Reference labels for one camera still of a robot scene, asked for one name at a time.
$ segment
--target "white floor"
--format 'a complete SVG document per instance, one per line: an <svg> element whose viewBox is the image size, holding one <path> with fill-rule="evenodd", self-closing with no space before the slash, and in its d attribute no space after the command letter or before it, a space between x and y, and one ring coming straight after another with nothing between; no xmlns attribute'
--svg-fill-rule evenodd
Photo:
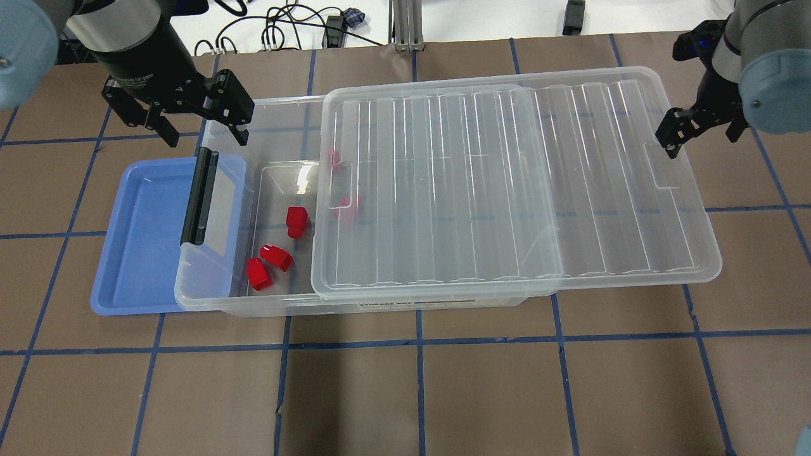
<svg viewBox="0 0 811 456"><path fill-rule="evenodd" d="M689 30L705 19L726 17L733 1L586 0L583 34ZM316 10L325 6L356 7L366 13L366 22L350 31L374 41L388 42L388 0L300 0L300 3ZM248 14L264 15L269 7L282 5L284 0L255 0L248 6ZM423 35L425 41L551 37L561 34L565 8L566 0L423 0ZM299 9L294 15L306 17L307 13ZM213 43L222 27L234 19L237 18L212 3L206 14L175 17L172 24L193 52L198 40ZM285 46L295 46L290 25L280 25L287 36ZM239 52L256 52L261 50L263 26L262 19L246 19L230 27L224 35L234 41ZM303 48L321 47L321 28L298 27L298 30ZM368 43L347 37L346 45Z"/></svg>

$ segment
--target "brown paper tabletop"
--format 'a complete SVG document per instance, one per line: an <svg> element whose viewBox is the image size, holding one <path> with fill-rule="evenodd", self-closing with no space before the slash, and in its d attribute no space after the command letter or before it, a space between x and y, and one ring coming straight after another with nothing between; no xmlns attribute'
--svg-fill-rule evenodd
<svg viewBox="0 0 811 456"><path fill-rule="evenodd" d="M254 98L617 65L692 105L677 33L197 58ZM0 112L0 454L792 454L811 424L811 142L722 128L687 149L723 255L712 282L562 291L515 308L102 317L118 180L189 157L109 117L97 64Z"/></svg>

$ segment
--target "plastic bin lid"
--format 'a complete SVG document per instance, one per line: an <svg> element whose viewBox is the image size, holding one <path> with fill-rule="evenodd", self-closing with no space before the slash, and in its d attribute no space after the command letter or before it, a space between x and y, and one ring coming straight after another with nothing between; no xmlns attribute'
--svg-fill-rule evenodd
<svg viewBox="0 0 811 456"><path fill-rule="evenodd" d="M641 67L343 88L324 100L311 282L367 302L704 282L720 254Z"/></svg>

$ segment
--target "black device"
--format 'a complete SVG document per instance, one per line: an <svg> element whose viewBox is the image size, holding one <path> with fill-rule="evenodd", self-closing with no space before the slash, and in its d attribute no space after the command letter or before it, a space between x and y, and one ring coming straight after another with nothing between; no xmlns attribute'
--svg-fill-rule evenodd
<svg viewBox="0 0 811 456"><path fill-rule="evenodd" d="M321 47L328 48L342 48L344 41L346 41L346 18L343 15L327 16L327 27L324 29L324 39L321 41Z"/></svg>
<svg viewBox="0 0 811 456"><path fill-rule="evenodd" d="M586 17L586 0L569 0L563 18L564 35L580 35Z"/></svg>
<svg viewBox="0 0 811 456"><path fill-rule="evenodd" d="M163 114L193 113L226 125L247 144L253 100L231 70L211 78L197 71L161 4L85 2L68 24L109 71L101 94L127 126L143 125L174 147L180 134Z"/></svg>

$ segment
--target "red plastic block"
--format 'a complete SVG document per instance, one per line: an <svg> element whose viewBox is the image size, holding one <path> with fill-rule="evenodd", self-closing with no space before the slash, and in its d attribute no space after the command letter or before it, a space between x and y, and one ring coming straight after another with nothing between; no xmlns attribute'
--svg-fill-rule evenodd
<svg viewBox="0 0 811 456"><path fill-rule="evenodd" d="M265 288L273 285L273 280L270 278L270 273L264 267L262 260L255 256L248 260L248 281L256 291L262 291Z"/></svg>
<svg viewBox="0 0 811 456"><path fill-rule="evenodd" d="M352 200L349 195L344 196L341 200L341 207L339 209L333 209L333 215L335 218L340 219L341 215L343 214L344 221L354 221L354 219L358 216L358 211L360 210L360 195L355 196L354 204L351 204Z"/></svg>
<svg viewBox="0 0 811 456"><path fill-rule="evenodd" d="M284 249L276 247L275 245L263 246L262 250L259 251L259 256L284 272L287 272L287 269L293 264L293 257L285 252Z"/></svg>
<svg viewBox="0 0 811 456"><path fill-rule="evenodd" d="M307 210L300 206L290 206L287 208L287 235L293 239L302 237L307 229L310 217Z"/></svg>

